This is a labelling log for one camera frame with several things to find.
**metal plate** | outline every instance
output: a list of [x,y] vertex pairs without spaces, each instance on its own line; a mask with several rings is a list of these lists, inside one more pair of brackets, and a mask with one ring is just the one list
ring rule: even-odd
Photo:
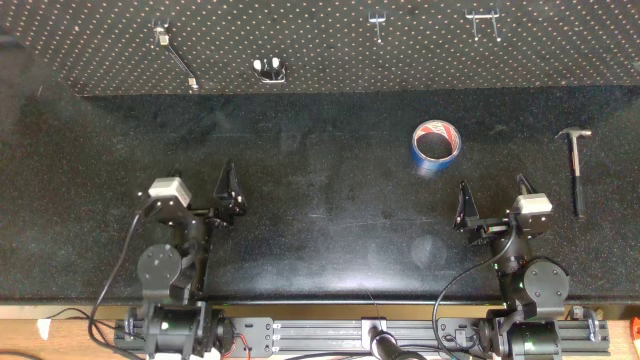
[[[478,19],[465,10],[500,10]],[[382,44],[369,14],[386,14]],[[337,92],[640,84],[640,3],[435,0],[0,1],[0,25],[79,95],[188,93],[152,21],[201,93]],[[262,84],[252,62],[278,56],[286,84]]]
[[[273,338],[273,320],[266,317],[256,318],[231,318],[231,323],[236,334],[242,334],[247,339],[251,357],[265,358],[271,356],[272,338]],[[245,358],[247,357],[246,347],[242,340],[235,339],[236,348],[229,357]]]

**speckled black countertop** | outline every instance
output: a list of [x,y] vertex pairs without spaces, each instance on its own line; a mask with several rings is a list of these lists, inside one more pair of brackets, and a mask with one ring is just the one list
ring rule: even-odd
[[[523,173],[554,204],[532,243],[571,273],[571,301],[638,302],[640,89],[478,89],[260,96],[76,98],[49,81],[3,88],[0,301],[90,302],[123,244],[136,193],[178,165],[206,206],[233,158],[249,214],[214,237],[206,293],[220,302],[434,301],[489,256],[451,230],[458,183],[485,217],[510,208]],[[462,151],[431,178],[409,156],[415,127],[454,124]],[[588,218],[572,216],[561,129],[580,141]],[[109,301],[131,303],[149,224]],[[449,300],[498,301],[491,270]]]

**orange object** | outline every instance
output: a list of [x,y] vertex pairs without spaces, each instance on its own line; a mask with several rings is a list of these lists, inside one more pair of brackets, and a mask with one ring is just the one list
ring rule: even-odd
[[636,353],[640,357],[640,318],[633,318],[631,322],[631,338],[633,339],[633,345],[636,347]]

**blue tape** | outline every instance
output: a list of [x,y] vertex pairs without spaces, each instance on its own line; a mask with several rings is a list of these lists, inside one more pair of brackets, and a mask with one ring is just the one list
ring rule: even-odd
[[[451,144],[451,155],[444,159],[433,159],[420,152],[420,150],[418,150],[418,138],[428,133],[436,133],[444,136]],[[462,142],[460,141],[460,134],[453,125],[442,120],[429,120],[420,124],[416,131],[413,132],[411,157],[416,165],[422,169],[441,170],[451,165],[451,162],[458,156],[461,148]]]

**hammer head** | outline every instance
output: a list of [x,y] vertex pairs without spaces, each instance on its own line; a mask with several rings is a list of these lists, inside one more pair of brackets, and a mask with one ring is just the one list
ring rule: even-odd
[[556,137],[562,134],[569,134],[571,138],[577,138],[578,136],[591,136],[591,130],[589,129],[581,129],[577,126],[568,127],[558,133]]

